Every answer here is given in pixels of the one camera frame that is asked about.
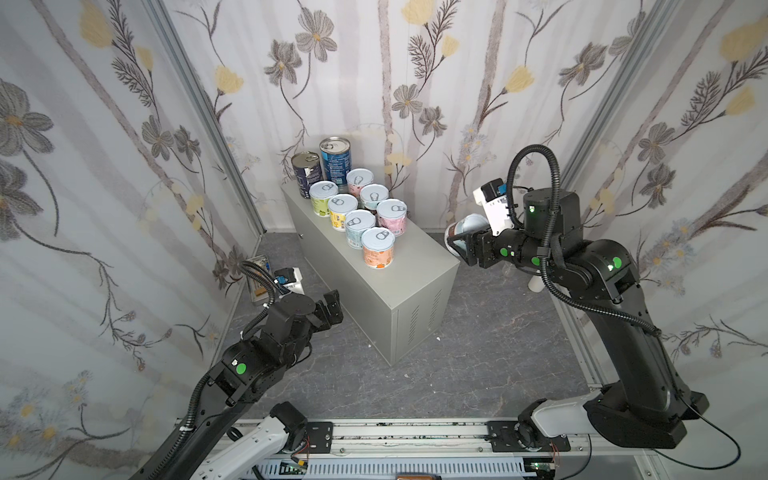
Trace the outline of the white brown label can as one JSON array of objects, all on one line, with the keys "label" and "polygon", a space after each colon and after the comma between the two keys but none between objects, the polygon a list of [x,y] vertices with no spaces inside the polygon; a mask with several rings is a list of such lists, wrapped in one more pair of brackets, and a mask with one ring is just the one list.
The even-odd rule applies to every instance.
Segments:
[{"label": "white brown label can", "polygon": [[370,211],[375,212],[379,204],[389,198],[389,190],[381,184],[369,184],[360,191],[361,205]]}]

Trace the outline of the pink orange label can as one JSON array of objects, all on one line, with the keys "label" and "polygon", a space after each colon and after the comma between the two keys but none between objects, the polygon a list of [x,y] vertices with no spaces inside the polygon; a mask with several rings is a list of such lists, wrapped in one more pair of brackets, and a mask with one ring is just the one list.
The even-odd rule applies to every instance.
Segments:
[{"label": "pink orange label can", "polygon": [[377,224],[388,229],[396,237],[401,236],[407,225],[407,205],[398,199],[381,201],[377,206]]}]

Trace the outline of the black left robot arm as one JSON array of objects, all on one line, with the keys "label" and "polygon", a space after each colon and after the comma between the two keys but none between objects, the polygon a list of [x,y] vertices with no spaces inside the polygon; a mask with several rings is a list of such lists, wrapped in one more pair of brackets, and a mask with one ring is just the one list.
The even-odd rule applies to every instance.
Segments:
[{"label": "black left robot arm", "polygon": [[306,417],[283,402],[250,433],[214,450],[244,413],[309,357],[312,336],[343,320],[338,291],[315,301],[252,261],[239,268],[266,289],[267,304],[198,381],[180,424],[136,479],[241,479],[264,459],[308,442]]}]

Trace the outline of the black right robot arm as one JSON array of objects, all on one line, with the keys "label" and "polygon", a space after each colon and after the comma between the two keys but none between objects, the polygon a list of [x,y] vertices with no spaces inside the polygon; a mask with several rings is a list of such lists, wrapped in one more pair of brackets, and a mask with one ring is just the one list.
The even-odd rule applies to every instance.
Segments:
[{"label": "black right robot arm", "polygon": [[553,151],[533,144],[512,160],[505,183],[491,192],[504,197],[512,225],[466,218],[447,231],[447,248],[467,265],[490,268],[507,262],[536,275],[550,294],[586,313],[601,339],[617,381],[593,394],[534,401],[492,439],[522,451],[553,450],[559,437],[600,436],[630,449],[667,457],[701,420],[705,394],[691,390],[667,353],[661,330],[648,312],[636,262],[613,240],[587,241],[579,198],[563,190]]}]

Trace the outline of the dark navy tall can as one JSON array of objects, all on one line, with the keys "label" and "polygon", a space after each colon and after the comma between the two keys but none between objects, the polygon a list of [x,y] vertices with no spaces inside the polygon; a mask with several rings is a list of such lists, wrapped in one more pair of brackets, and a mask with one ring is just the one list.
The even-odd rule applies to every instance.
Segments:
[{"label": "dark navy tall can", "polygon": [[309,199],[311,186],[323,180],[320,156],[311,151],[298,152],[291,158],[291,164],[301,196]]}]

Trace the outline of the green label can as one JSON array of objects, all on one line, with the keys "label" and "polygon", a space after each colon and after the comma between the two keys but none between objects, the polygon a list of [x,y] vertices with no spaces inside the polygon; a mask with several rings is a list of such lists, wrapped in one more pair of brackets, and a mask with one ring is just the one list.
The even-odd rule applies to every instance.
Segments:
[{"label": "green label can", "polygon": [[319,217],[329,217],[329,201],[338,193],[338,186],[332,181],[318,181],[312,184],[309,195],[314,214]]}]

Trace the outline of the teal label can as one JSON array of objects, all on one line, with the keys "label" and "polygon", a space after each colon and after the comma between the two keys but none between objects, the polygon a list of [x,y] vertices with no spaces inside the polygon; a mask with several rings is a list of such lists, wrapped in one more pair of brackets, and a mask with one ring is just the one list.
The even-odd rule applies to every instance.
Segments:
[{"label": "teal label can", "polygon": [[376,226],[376,218],[366,209],[349,212],[345,219],[347,244],[356,250],[362,249],[362,235],[365,231]]}]

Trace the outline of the blue label tall can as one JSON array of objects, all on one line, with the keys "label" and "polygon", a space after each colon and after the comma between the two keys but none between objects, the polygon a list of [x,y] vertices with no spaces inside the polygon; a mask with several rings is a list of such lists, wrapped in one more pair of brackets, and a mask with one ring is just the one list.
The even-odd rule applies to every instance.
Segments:
[{"label": "blue label tall can", "polygon": [[346,138],[333,136],[320,141],[321,159],[325,178],[340,189],[347,188],[347,174],[351,171],[351,144]]}]

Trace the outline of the yellow label can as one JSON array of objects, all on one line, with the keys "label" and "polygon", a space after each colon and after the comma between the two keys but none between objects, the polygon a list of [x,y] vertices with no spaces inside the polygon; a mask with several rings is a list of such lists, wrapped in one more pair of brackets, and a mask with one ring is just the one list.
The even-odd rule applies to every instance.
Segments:
[{"label": "yellow label can", "polygon": [[328,200],[332,228],[344,232],[347,216],[358,208],[358,199],[351,194],[338,194]]}]

